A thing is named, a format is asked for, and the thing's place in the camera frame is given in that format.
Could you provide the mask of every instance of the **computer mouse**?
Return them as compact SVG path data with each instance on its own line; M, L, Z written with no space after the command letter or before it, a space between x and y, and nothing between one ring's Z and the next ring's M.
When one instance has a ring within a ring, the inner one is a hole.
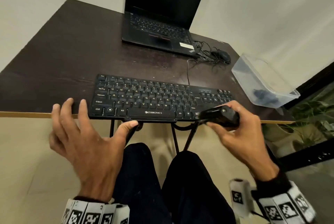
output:
M226 64L231 64L231 56L228 52L218 49L217 51L211 51L211 54L221 60L224 60Z

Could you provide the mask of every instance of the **table edge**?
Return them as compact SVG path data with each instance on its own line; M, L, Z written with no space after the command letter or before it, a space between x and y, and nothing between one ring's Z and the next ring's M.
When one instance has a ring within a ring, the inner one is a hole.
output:
M1 112L0 117L18 117L18 118L39 118L39 119L50 119L51 113L45 112ZM78 114L73 114L74 119L78 118ZM276 121L276 120L261 120L261 123L265 124L292 124L295 121Z

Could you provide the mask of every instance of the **laptop keyboard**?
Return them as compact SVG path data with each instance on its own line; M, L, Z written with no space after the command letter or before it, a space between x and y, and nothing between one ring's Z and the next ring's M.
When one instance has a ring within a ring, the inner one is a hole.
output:
M171 26L158 21L132 14L130 15L130 24L135 29L164 35L170 38L179 39L181 42L191 44L187 30L176 26Z
M194 121L195 113L233 100L230 91L99 74L89 116L150 122Z

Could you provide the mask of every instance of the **dark pants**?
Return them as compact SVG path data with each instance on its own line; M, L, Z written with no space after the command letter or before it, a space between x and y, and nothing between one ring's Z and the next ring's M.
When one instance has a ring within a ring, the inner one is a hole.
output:
M127 146L113 198L130 207L130 224L236 223L201 159L190 151L173 159L161 189L149 148Z

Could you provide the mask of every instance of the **hand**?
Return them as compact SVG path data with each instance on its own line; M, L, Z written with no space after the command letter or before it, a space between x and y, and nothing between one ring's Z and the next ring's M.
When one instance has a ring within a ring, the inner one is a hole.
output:
M239 112L238 129L231 133L216 123L208 122L207 125L218 134L220 141L232 155L246 164L256 179L272 180L278 175L279 168L270 159L265 147L260 118L237 101L231 101L225 105Z
M126 135L138 122L123 123L114 137L101 138L88 117L86 100L79 105L79 127L72 118L72 104L69 98L62 107L53 105L50 148L73 165L81 182L79 196L108 202L122 166Z

